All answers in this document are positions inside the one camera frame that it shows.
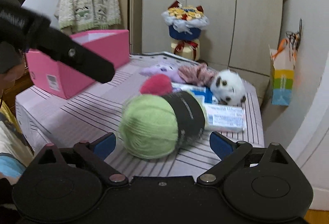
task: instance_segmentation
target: metal screw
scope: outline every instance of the metal screw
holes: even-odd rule
[[[214,182],[216,180],[216,176],[213,174],[203,174],[200,176],[200,180],[203,182]]]
[[[74,57],[74,56],[75,56],[75,49],[73,49],[73,48],[70,49],[70,50],[68,51],[68,56],[71,57],[71,58]]]
[[[123,182],[126,179],[125,175],[122,174],[113,174],[109,177],[112,182]]]

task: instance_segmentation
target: panda plush toy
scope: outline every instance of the panda plush toy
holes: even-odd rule
[[[222,70],[214,77],[210,90],[220,104],[241,106],[246,101],[246,90],[240,76],[231,70]]]

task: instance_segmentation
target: white package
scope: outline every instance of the white package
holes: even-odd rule
[[[204,103],[208,115],[208,131],[241,132],[246,129],[246,112],[241,107]]]
[[[177,91],[190,91],[202,103],[218,104],[218,99],[213,96],[209,88],[199,87],[188,84],[172,83],[173,92]]]

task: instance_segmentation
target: white wardrobe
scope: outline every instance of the white wardrobe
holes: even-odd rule
[[[143,0],[142,51],[170,51],[161,13],[175,0]],[[282,0],[178,0],[202,5],[210,26],[200,37],[201,59],[217,70],[230,67],[251,82],[262,101],[269,81],[269,46],[276,48]]]

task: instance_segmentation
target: blue cloth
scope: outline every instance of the blue cloth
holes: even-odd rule
[[[25,170],[17,159],[3,155],[0,156],[0,172],[7,177],[20,177]]]

